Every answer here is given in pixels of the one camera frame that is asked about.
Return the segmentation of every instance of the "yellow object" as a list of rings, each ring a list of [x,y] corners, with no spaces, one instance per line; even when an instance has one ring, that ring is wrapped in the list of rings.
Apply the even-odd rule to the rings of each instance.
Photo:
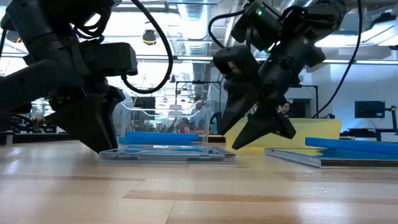
[[[265,148],[294,148],[295,152],[300,152],[299,149],[303,149],[308,154],[308,149],[314,149],[314,147],[305,145],[306,137],[338,139],[340,136],[341,121],[338,119],[291,118],[290,121],[296,130],[296,135],[293,139],[283,138],[276,134],[268,134],[242,147],[240,150],[234,150],[234,152],[263,151]],[[236,137],[246,122],[247,118],[242,118],[225,134],[227,149],[232,149]],[[313,150],[310,153],[317,154],[317,151]]]

